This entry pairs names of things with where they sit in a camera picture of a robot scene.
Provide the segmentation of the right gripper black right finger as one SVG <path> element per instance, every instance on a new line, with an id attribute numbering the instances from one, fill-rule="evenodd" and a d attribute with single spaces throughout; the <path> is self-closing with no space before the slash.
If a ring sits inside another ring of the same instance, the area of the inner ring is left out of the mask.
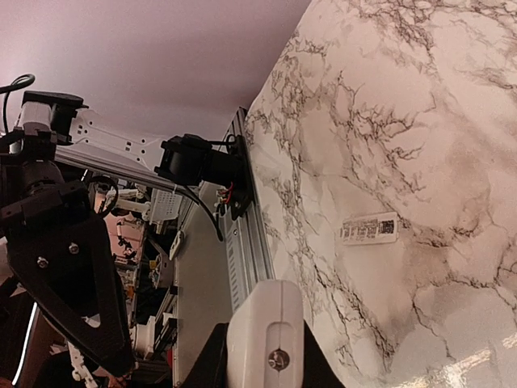
<path id="1" fill-rule="evenodd" d="M 330 367 L 307 322 L 304 322 L 302 388 L 345 388 Z"/>

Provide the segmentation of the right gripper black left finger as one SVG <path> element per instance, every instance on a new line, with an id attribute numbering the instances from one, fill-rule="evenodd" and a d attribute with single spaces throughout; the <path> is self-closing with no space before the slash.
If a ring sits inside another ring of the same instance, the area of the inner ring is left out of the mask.
<path id="1" fill-rule="evenodd" d="M 226 387 L 228 323 L 218 323 L 212 330 L 191 372 L 183 382 L 183 388 Z"/>

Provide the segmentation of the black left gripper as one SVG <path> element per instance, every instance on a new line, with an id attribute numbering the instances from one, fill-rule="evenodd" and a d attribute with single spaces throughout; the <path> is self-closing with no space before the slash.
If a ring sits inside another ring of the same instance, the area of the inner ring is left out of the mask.
<path id="1" fill-rule="evenodd" d="M 48 186 L 1 208 L 1 236 L 11 271 L 49 322 L 83 355 L 123 376 L 135 364 L 124 291 L 105 221 L 90 213 L 83 182 Z"/>

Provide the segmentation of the white air conditioner remote control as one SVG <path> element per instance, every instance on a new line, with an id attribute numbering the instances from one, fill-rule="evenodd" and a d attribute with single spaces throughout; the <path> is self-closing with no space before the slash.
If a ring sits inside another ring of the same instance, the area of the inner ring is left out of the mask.
<path id="1" fill-rule="evenodd" d="M 260 281 L 233 315 L 226 346 L 228 387 L 301 387 L 304 316 L 298 286 Z"/>

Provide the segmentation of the white remote battery cover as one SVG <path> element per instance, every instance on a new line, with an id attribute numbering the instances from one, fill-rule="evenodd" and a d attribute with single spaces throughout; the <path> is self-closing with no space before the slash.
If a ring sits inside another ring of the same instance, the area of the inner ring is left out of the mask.
<path id="1" fill-rule="evenodd" d="M 387 212 L 348 218 L 342 223 L 339 237 L 346 246 L 395 243 L 398 238 L 398 215 Z"/>

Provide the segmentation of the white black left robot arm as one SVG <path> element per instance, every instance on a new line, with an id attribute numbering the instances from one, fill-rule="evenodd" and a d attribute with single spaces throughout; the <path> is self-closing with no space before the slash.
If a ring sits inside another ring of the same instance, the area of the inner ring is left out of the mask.
<path id="1" fill-rule="evenodd" d="M 58 146 L 103 149 L 112 135 L 78 117 L 82 99 L 29 91 L 22 123 L 1 139 L 1 231 L 7 263 L 51 324 L 84 355 L 122 376 L 136 361 L 104 217 L 81 181 L 65 182 Z"/>

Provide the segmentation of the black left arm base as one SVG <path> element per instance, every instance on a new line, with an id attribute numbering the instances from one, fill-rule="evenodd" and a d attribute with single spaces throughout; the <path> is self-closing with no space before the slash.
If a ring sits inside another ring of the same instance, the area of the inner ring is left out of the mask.
<path id="1" fill-rule="evenodd" d="M 175 136 L 161 143 L 163 155 L 154 168 L 158 176 L 182 186 L 205 181 L 229 190 L 233 220 L 242 217 L 254 200 L 250 161 L 245 139 L 207 141 L 193 134 Z"/>

